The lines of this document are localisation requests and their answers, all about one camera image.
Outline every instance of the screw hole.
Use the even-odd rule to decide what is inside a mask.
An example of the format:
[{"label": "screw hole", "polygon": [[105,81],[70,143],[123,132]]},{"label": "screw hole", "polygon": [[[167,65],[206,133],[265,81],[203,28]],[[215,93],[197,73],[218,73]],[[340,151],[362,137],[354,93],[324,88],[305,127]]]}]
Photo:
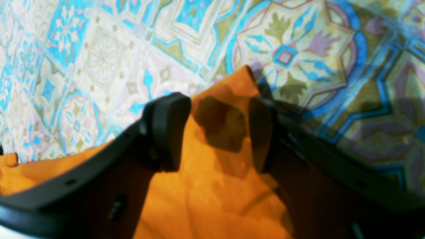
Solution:
[{"label": "screw hole", "polygon": [[71,179],[71,180],[66,181],[65,182],[65,185],[66,186],[71,186],[71,185],[75,184],[76,182],[77,182],[77,180]]},{"label": "screw hole", "polygon": [[360,188],[367,188],[368,186],[367,183],[363,181],[355,181],[354,183],[356,184],[357,187],[360,187]]},{"label": "screw hole", "polygon": [[118,221],[124,215],[127,204],[127,196],[124,194],[118,195],[109,210],[108,219],[115,222]]}]

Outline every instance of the orange fabric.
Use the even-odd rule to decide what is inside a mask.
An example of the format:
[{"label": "orange fabric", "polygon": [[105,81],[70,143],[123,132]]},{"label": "orange fabric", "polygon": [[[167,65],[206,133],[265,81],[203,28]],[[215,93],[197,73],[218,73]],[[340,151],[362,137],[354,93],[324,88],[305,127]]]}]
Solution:
[{"label": "orange fabric", "polygon": [[89,159],[109,143],[68,157],[17,165],[17,154],[0,156],[0,195],[17,193],[64,172]]},{"label": "orange fabric", "polygon": [[[247,110],[256,96],[243,67],[193,97],[180,171],[154,176],[134,238],[292,238],[289,216],[274,193],[277,183],[252,166]],[[1,193],[62,174],[103,147],[14,168],[0,165]]]}]

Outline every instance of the blue floral pattern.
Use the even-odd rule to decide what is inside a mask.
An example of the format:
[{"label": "blue floral pattern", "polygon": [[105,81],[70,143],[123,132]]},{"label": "blue floral pattern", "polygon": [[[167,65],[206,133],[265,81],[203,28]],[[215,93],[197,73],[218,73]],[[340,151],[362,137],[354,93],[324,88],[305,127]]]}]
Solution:
[{"label": "blue floral pattern", "polygon": [[0,56],[0,110],[5,112],[10,100],[10,93],[12,89],[11,82],[11,69],[8,61],[5,60],[5,56]]},{"label": "blue floral pattern", "polygon": [[63,0],[54,13],[46,48],[69,71],[81,49],[90,12],[86,2]]},{"label": "blue floral pattern", "polygon": [[71,92],[59,109],[58,131],[55,133],[62,141],[62,150],[68,154],[93,147],[102,134],[96,104],[75,87]]},{"label": "blue floral pattern", "polygon": [[21,73],[20,81],[29,84],[30,75],[33,75],[35,71],[35,52],[33,50],[33,43],[25,41],[23,51],[19,53],[19,57],[19,72]]},{"label": "blue floral pattern", "polygon": [[23,140],[18,150],[22,154],[29,155],[24,158],[25,160],[36,161],[46,150],[50,137],[40,121],[30,121],[28,128],[23,131]]}]

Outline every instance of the patterned tile floor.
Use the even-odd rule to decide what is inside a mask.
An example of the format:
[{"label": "patterned tile floor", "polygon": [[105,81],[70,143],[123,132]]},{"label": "patterned tile floor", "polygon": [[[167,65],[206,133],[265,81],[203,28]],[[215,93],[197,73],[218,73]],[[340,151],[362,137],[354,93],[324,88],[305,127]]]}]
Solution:
[{"label": "patterned tile floor", "polygon": [[0,0],[0,19],[0,137],[21,162],[249,64],[311,133],[424,194],[423,0]]}]

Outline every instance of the decorative tile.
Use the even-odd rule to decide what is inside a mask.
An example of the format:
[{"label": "decorative tile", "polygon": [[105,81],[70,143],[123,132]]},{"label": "decorative tile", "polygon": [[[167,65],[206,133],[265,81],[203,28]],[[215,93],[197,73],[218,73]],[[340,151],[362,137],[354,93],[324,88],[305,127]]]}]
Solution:
[{"label": "decorative tile", "polygon": [[399,0],[349,0],[353,4],[362,6],[363,8],[369,9],[377,15],[386,16],[391,20],[398,20],[405,10],[405,5],[409,4],[410,1],[399,1]]},{"label": "decorative tile", "polygon": [[57,159],[65,156],[61,144],[54,137],[51,137],[46,151],[40,155],[40,160]]},{"label": "decorative tile", "polygon": [[16,57],[18,59],[14,74],[17,75],[23,90],[28,96],[34,93],[35,80],[42,59],[42,49],[40,47],[40,43],[26,32],[16,48]]},{"label": "decorative tile", "polygon": [[422,39],[425,38],[425,2],[424,1],[406,1],[405,4],[411,4],[406,7],[406,11],[401,17],[404,29],[411,31]]},{"label": "decorative tile", "polygon": [[58,108],[68,89],[65,74],[48,57],[43,59],[33,95],[33,105],[44,126],[53,132]]},{"label": "decorative tile", "polygon": [[53,15],[46,48],[69,72],[74,71],[91,10],[85,1],[61,0]]},{"label": "decorative tile", "polygon": [[22,135],[24,134],[24,125],[26,125],[29,117],[23,117],[22,112],[31,112],[31,103],[29,102],[24,90],[21,85],[17,82],[17,79],[14,75],[11,76],[11,80],[14,83],[11,95],[10,103],[7,107],[7,125],[10,129],[15,146],[19,146],[22,140]]},{"label": "decorative tile", "polygon": [[14,25],[14,13],[8,1],[3,3],[3,12],[0,16],[0,20],[0,26],[2,29],[0,34],[0,43],[3,47],[7,48]]},{"label": "decorative tile", "polygon": [[170,60],[207,81],[218,67],[247,2],[161,1],[146,39]]},{"label": "decorative tile", "polygon": [[11,154],[16,152],[15,151],[15,143],[14,143],[14,137],[12,134],[12,131],[6,126],[4,127],[5,131],[3,132],[1,143],[3,146],[3,153],[4,154]]},{"label": "decorative tile", "polygon": [[138,56],[114,110],[113,117],[122,129],[142,116],[149,101],[172,92],[191,96],[201,88],[194,83],[199,76],[168,63],[148,47],[142,46]]},{"label": "decorative tile", "polygon": [[101,0],[103,11],[112,14],[137,34],[143,34],[151,13],[157,5],[154,0]]},{"label": "decorative tile", "polygon": [[119,28],[110,15],[94,12],[73,80],[106,114],[113,113],[115,99],[130,78],[138,42],[129,30]]},{"label": "decorative tile", "polygon": [[4,117],[4,113],[2,111],[0,111],[0,139],[3,138],[3,133],[5,131],[6,128],[6,120]]},{"label": "decorative tile", "polygon": [[322,1],[293,9],[277,3],[258,7],[229,46],[226,69],[261,63],[276,100],[301,109],[323,104],[328,97],[315,96],[346,86],[342,69],[354,64],[340,60],[354,31],[330,23],[325,10]]},{"label": "decorative tile", "polygon": [[26,28],[40,41],[46,44],[49,26],[52,22],[59,0],[34,1],[28,14]]},{"label": "decorative tile", "polygon": [[34,2],[37,0],[12,0],[11,5],[13,12],[19,16],[20,20],[24,23],[28,21],[28,15],[31,12],[31,8],[34,6]]},{"label": "decorative tile", "polygon": [[99,146],[105,116],[92,99],[72,83],[60,108],[53,136],[65,154]]},{"label": "decorative tile", "polygon": [[122,131],[123,130],[117,125],[109,125],[105,129],[106,134],[103,137],[103,140],[100,143],[100,145],[103,145],[105,143],[108,143],[108,142],[114,140],[115,138],[117,138],[122,133]]},{"label": "decorative tile", "polygon": [[11,28],[11,37],[9,39],[7,47],[7,59],[13,68],[17,67],[19,61],[19,54],[16,53],[18,44],[24,35],[24,27],[19,23],[17,18],[14,16],[14,24]]},{"label": "decorative tile", "polygon": [[365,84],[357,93],[364,102],[357,104],[361,107],[357,119],[351,115],[352,123],[338,146],[377,174],[400,175],[397,183],[402,189],[425,195],[423,174],[410,169],[422,167],[424,159],[425,64],[408,51],[397,55],[397,60],[385,61],[383,71],[388,72],[382,91]]},{"label": "decorative tile", "polygon": [[[0,46],[0,54],[5,53],[4,48]],[[14,77],[10,64],[6,60],[6,54],[0,55],[0,111],[6,112],[10,101],[10,94],[12,89],[12,80]]]},{"label": "decorative tile", "polygon": [[13,135],[14,150],[20,156],[20,163],[40,160],[51,136],[19,84],[14,86],[7,115],[7,125]]},{"label": "decorative tile", "polygon": [[324,120],[326,125],[319,131],[320,137],[330,143],[337,143],[354,121],[391,113],[391,99],[384,79],[402,53],[397,45],[391,39],[380,45],[380,51],[370,59],[362,80],[356,81],[349,94],[347,92],[340,98],[342,103]]}]

